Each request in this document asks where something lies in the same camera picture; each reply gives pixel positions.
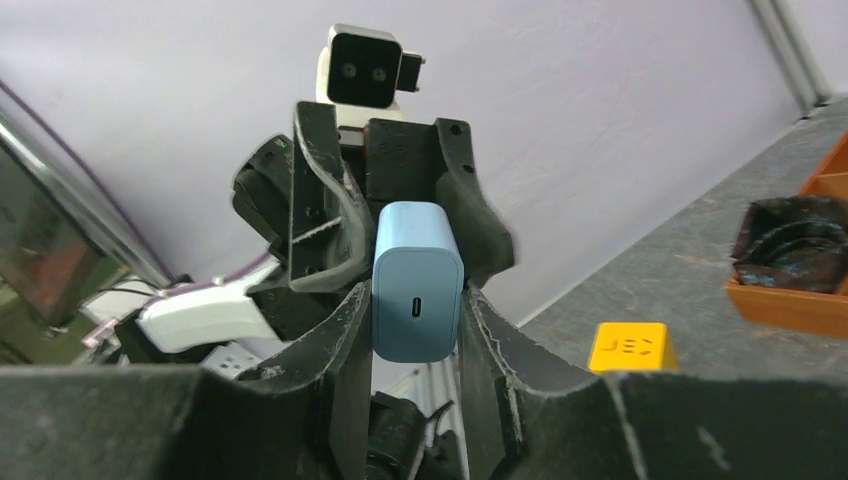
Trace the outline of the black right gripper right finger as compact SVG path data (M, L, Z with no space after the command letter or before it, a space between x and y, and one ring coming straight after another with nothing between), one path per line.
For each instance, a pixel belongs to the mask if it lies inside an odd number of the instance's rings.
M460 401L474 479L843 479L847 386L597 376L463 293Z

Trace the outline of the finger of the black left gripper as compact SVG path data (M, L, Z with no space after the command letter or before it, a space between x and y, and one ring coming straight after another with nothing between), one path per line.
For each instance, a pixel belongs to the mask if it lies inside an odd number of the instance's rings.
M370 270L375 223L342 156L335 108L301 101L293 126L289 285L339 291Z
M447 213L466 277L481 288L515 265L513 237L482 192L469 124L439 118L434 126L446 165L435 198Z

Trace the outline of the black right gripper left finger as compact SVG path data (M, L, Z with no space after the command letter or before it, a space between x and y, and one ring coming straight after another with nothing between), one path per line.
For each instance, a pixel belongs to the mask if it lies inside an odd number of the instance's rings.
M5 367L5 479L362 479L370 286L237 380L195 365Z

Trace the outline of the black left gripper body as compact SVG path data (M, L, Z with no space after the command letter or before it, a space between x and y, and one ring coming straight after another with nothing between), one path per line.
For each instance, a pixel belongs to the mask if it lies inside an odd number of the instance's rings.
M374 119L362 128L340 127L338 140L369 205L436 201L441 154L433 124Z

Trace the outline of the light blue cube adapter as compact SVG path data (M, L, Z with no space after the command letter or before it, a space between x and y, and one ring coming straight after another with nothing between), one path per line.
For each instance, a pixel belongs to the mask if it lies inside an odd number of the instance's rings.
M432 363L456 347L465 281L448 217L437 204L396 201L378 219L372 343L395 363Z

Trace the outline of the yellow cube socket adapter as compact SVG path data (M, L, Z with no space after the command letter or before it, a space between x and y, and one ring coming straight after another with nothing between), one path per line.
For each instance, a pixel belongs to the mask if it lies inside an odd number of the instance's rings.
M607 371L678 370L670 332L660 322L603 322L596 329L588 369Z

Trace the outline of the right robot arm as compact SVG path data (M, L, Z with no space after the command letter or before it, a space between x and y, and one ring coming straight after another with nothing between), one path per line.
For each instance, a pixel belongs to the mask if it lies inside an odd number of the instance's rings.
M464 432L370 390L370 289L228 380L194 365L5 367L5 479L843 479L847 386L596 376L462 302Z

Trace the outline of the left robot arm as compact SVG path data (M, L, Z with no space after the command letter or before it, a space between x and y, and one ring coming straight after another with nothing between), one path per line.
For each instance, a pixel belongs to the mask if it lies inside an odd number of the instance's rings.
M235 341L295 342L348 294L379 357L437 362L456 347L466 290L515 262L459 120L301 102L292 135L269 138L239 169L232 205L265 254L168 287L121 320L131 362L202 363Z

